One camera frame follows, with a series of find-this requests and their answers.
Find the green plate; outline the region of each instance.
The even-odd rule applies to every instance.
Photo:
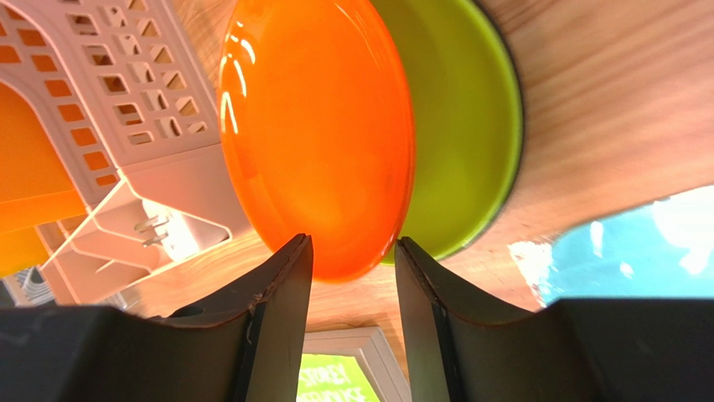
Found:
[[[518,75],[470,0],[371,1],[401,56],[416,119],[416,181],[400,236],[444,258],[486,229],[513,186],[524,137]]]

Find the orange plate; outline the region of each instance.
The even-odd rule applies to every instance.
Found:
[[[245,0],[220,61],[225,159],[272,250],[314,240],[314,277],[347,281],[379,263],[414,180],[406,77],[367,0]]]

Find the plate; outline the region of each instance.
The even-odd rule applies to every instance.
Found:
[[[364,0],[246,0],[220,61],[221,141],[271,250],[313,237],[313,275],[347,281],[390,249],[416,150],[399,54]]]
[[[416,120],[416,179],[400,236],[436,259],[469,245],[510,194],[524,137],[514,62],[469,0],[372,0],[401,56]],[[384,261],[393,264],[393,255]]]

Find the yellow object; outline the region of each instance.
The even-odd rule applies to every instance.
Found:
[[[47,260],[35,225],[85,213],[32,106],[0,83],[0,277]]]
[[[0,233],[0,278],[43,264],[47,258],[34,228]]]

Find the wooden surface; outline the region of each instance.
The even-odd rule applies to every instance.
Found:
[[[211,80],[235,2],[174,0]],[[714,183],[714,1],[486,0],[525,84],[527,143],[496,224],[444,265],[516,305],[537,303],[508,245]],[[169,314],[263,262],[255,234],[140,284]],[[313,285],[308,330],[381,326],[406,371],[393,269]]]

